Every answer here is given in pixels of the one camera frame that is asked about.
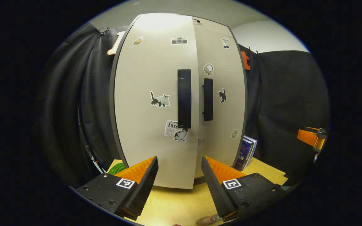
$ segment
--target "ceiling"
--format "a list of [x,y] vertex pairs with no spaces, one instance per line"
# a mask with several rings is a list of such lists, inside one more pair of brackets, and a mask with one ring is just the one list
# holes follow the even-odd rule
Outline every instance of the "ceiling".
[[130,0],[113,6],[91,20],[95,27],[128,26],[144,13],[178,13],[210,19],[229,26],[271,20],[255,9],[233,0]]

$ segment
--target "green object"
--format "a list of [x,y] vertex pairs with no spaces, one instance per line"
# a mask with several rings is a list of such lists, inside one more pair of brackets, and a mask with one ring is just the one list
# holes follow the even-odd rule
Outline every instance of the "green object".
[[113,166],[107,173],[111,175],[115,175],[116,173],[119,173],[125,169],[124,163],[117,163],[115,166]]

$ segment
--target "table surface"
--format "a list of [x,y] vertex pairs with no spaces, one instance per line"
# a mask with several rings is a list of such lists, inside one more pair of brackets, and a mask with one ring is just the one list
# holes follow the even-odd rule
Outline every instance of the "table surface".
[[[121,162],[121,160],[114,160],[110,169]],[[250,164],[242,172],[246,175],[259,173],[281,186],[287,181],[284,172],[256,158],[252,158]],[[172,226],[174,224],[195,226],[195,221],[199,218],[216,213],[216,207],[206,182],[194,185],[193,189],[153,186],[142,214],[136,221],[128,218],[127,220],[145,226]],[[211,225],[217,226],[222,223],[223,221],[220,221]]]

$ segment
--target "black handle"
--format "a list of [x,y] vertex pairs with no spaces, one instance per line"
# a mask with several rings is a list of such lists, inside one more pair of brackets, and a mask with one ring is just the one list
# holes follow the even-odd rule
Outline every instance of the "black handle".
[[177,73],[177,98],[178,98],[178,128],[191,128],[191,70],[180,69]]
[[213,79],[204,78],[204,121],[213,120]]

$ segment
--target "white cabinet door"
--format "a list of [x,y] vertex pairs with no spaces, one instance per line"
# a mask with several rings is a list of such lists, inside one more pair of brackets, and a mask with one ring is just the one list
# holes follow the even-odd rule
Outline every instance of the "white cabinet door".
[[234,163],[244,133],[246,83],[235,40],[194,24],[201,87],[200,112],[205,111],[204,79],[213,80],[213,119],[204,121],[202,113],[199,118],[200,140],[206,138],[206,145],[200,143],[197,154],[195,177],[200,177],[203,176],[202,156],[214,158],[228,166]]
[[[164,17],[141,15],[125,37],[115,71],[116,126],[129,166],[157,156],[155,186],[191,189],[201,114],[195,32],[191,17]],[[181,43],[172,45],[177,37]],[[175,140],[174,134],[165,136],[167,121],[178,120],[180,69],[191,70],[191,129],[185,142]]]

